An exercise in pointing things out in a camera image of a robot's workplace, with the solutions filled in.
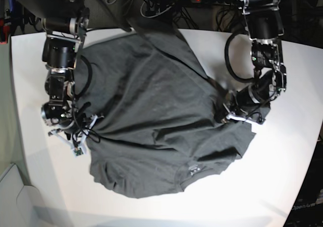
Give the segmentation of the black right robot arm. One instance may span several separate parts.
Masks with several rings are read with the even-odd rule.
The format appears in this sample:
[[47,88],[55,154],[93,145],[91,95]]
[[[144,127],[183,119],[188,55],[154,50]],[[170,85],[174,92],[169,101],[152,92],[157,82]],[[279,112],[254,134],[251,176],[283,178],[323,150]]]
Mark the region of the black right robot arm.
[[[87,118],[84,110],[86,103],[77,108],[77,100],[85,93],[92,79],[89,61],[81,51],[88,28],[89,8],[84,0],[17,0],[33,15],[41,19],[46,40],[43,47],[42,61],[48,70],[45,91],[49,101],[41,107],[41,116],[48,126],[55,129],[50,136],[61,138],[72,149],[79,149],[88,137],[96,116]],[[88,82],[76,93],[74,70],[78,61],[88,67]]]

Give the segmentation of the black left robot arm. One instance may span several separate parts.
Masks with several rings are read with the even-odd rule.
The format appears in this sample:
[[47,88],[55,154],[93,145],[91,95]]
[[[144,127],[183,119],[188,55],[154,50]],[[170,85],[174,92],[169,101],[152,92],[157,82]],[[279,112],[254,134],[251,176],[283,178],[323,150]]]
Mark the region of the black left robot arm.
[[[287,88],[287,72],[283,62],[282,43],[284,34],[279,13],[280,0],[238,0],[245,28],[232,33],[226,41],[224,56],[229,74],[238,82],[245,83],[240,91],[229,92],[223,102],[219,120],[223,123],[241,121],[263,124],[261,109],[269,108]],[[246,32],[251,40],[251,62],[254,75],[238,76],[230,63],[229,47],[233,39]]]

